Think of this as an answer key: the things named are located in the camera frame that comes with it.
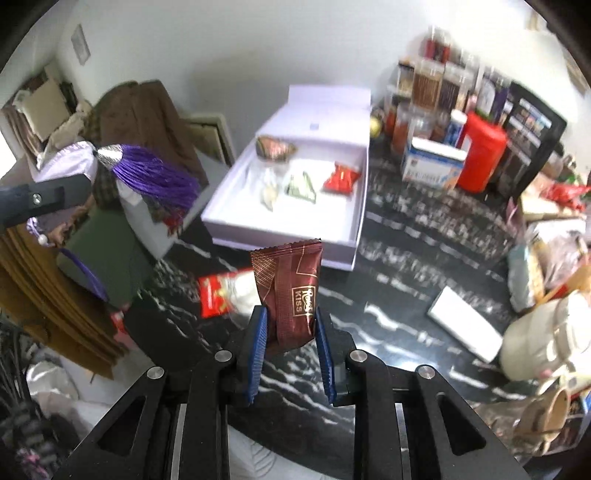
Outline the red green snack packet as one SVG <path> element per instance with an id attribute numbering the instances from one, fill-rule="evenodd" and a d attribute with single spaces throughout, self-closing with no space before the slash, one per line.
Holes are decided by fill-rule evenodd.
<path id="1" fill-rule="evenodd" d="M 249 317 L 253 308 L 260 304 L 252 269 L 200 277 L 197 290 L 203 318 L 224 314 Z"/>

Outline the maroon chocolate packet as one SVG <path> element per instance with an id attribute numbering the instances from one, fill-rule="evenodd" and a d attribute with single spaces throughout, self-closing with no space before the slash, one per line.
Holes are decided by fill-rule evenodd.
<path id="1" fill-rule="evenodd" d="M 322 241 L 287 243 L 250 252 L 259 300 L 267 309 L 267 349 L 276 355 L 315 337 Z"/>

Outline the purple sachet pouch with tassel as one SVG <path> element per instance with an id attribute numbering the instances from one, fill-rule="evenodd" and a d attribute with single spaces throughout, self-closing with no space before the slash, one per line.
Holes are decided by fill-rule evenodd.
<path id="1" fill-rule="evenodd" d="M 99 277 L 62 243 L 51 239 L 51 228 L 46 225 L 53 222 L 56 216 L 63 217 L 69 210 L 86 202 L 90 196 L 88 189 L 94 184 L 100 166 L 113 174 L 127 189 L 154 201 L 164 210 L 165 219 L 174 228 L 183 224 L 201 187 L 197 179 L 162 161 L 149 150 L 126 144 L 97 148 L 87 141 L 76 142 L 59 150 L 41 168 L 35 177 L 36 187 L 53 185 L 65 188 L 66 182 L 73 179 L 80 180 L 82 186 L 76 199 L 68 200 L 62 196 L 59 206 L 42 214 L 31 214 L 26 220 L 27 231 L 40 245 L 55 248 L 68 258 L 85 276 L 90 290 L 103 301 L 109 302 L 108 292 Z"/>

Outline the red gold candy packet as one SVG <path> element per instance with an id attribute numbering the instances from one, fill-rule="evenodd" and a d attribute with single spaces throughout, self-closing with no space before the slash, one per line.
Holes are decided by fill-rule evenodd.
<path id="1" fill-rule="evenodd" d="M 322 190 L 329 193 L 352 195 L 353 187 L 362 174 L 359 170 L 349 168 L 348 166 L 335 163 L 335 170 L 331 176 L 325 180 Z"/>

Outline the clear bag of nuts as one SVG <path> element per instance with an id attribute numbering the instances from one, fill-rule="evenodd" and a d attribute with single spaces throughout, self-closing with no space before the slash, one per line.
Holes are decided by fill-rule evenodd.
<path id="1" fill-rule="evenodd" d="M 274 204 L 280 196 L 286 174 L 287 170 L 279 167 L 264 167 L 259 173 L 257 185 L 259 185 L 260 203 L 270 212 L 273 212 Z"/>

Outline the gold orange snack packet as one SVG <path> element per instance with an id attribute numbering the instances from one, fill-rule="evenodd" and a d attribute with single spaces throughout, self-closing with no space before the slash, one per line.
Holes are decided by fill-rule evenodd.
<path id="1" fill-rule="evenodd" d="M 286 140 L 262 135 L 256 138 L 256 155 L 263 161 L 287 162 L 297 153 L 297 146 Z"/>

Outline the white tissue packet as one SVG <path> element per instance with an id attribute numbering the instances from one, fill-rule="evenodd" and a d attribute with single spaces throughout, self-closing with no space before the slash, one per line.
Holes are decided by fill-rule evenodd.
<path id="1" fill-rule="evenodd" d="M 428 316 L 485 363 L 497 357 L 502 335 L 449 286 L 436 297 Z"/>

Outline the white open gift box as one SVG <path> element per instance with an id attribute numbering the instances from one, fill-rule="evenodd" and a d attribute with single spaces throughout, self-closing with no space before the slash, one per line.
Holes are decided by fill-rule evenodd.
<path id="1" fill-rule="evenodd" d="M 363 230 L 370 90 L 293 85 L 201 214 L 214 244 L 253 250 L 307 239 L 322 264 L 353 270 Z"/>

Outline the beige mug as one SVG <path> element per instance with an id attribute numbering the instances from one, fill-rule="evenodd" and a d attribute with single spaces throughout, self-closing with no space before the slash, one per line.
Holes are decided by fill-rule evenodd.
<path id="1" fill-rule="evenodd" d="M 566 386 L 553 386 L 533 398 L 522 418 L 525 431 L 544 442 L 555 440 L 565 426 L 571 400 Z"/>

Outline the blue white tube bottle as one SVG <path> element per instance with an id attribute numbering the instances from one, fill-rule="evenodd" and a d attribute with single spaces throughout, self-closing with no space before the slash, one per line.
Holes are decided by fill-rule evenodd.
<path id="1" fill-rule="evenodd" d="M 443 143 L 452 147 L 456 147 L 459 143 L 460 136 L 467 123 L 467 115 L 458 109 L 454 109 L 450 114 L 450 121 L 448 123 Z"/>

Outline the jar of peanuts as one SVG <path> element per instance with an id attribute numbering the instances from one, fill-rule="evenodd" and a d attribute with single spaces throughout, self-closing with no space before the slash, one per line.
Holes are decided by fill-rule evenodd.
<path id="1" fill-rule="evenodd" d="M 399 94 L 401 96 L 411 97 L 415 75 L 414 62 L 411 60 L 400 60 L 397 72 L 397 87 Z"/>

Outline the brown labelled clear jar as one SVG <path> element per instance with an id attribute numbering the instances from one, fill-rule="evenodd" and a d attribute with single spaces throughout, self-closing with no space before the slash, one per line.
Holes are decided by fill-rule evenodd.
<path id="1" fill-rule="evenodd" d="M 415 106 L 426 110 L 436 108 L 444 72 L 443 64 L 430 59 L 422 59 L 416 63 L 412 89 L 412 102 Z"/>

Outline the dark labelled clear jar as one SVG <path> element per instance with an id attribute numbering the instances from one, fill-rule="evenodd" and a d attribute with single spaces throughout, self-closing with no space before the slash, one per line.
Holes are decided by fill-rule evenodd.
<path id="1" fill-rule="evenodd" d="M 438 109 L 448 113 L 454 109 L 463 111 L 471 83 L 470 71 L 448 62 L 441 82 Z"/>

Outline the black coffee bag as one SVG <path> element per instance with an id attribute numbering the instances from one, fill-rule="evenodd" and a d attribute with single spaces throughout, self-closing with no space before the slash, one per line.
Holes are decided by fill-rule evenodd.
<path id="1" fill-rule="evenodd" d="M 522 84 L 512 82 L 501 126 L 507 135 L 493 186 L 504 198 L 517 199 L 559 147 L 567 121 Z"/>

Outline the wall switch plate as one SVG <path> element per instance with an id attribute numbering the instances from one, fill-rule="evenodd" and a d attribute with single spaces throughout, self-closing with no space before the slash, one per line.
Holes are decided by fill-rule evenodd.
<path id="1" fill-rule="evenodd" d="M 75 27 L 71 35 L 71 43 L 79 64 L 84 66 L 91 53 L 81 24 Z"/>

